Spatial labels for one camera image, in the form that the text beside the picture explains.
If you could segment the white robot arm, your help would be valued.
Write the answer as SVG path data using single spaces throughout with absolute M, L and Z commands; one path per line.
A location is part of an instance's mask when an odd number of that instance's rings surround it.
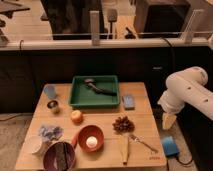
M 201 67 L 174 72 L 166 79 L 167 89 L 157 104 L 163 109 L 162 128 L 170 129 L 177 114 L 188 103 L 213 121 L 213 92 L 205 88 L 208 74 Z

